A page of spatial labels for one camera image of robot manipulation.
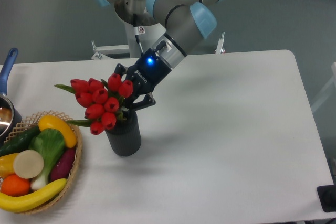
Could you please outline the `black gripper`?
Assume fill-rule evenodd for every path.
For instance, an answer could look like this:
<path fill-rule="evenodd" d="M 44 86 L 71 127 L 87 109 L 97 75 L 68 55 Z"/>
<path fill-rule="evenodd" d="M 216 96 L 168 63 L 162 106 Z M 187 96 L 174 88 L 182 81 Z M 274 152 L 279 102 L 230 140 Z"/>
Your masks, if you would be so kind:
<path fill-rule="evenodd" d="M 171 68 L 157 55 L 157 51 L 148 49 L 134 65 L 126 67 L 117 64 L 112 74 L 113 79 L 133 83 L 134 97 L 145 94 L 142 101 L 133 103 L 130 110 L 137 111 L 156 105 L 153 94 L 155 86 L 159 84 L 170 72 Z"/>

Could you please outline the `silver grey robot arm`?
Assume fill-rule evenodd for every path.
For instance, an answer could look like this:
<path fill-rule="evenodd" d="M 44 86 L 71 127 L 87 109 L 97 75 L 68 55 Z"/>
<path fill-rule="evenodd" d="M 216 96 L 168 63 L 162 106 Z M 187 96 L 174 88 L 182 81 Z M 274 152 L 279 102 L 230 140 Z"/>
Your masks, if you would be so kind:
<path fill-rule="evenodd" d="M 100 4 L 127 0 L 97 0 Z M 155 104 L 152 92 L 201 41 L 216 28 L 217 21 L 208 6 L 221 0 L 136 0 L 140 7 L 131 7 L 132 20 L 141 13 L 150 15 L 165 28 L 164 34 L 144 52 L 136 63 L 117 65 L 115 72 L 133 84 L 132 94 L 124 106 L 139 110 Z"/>

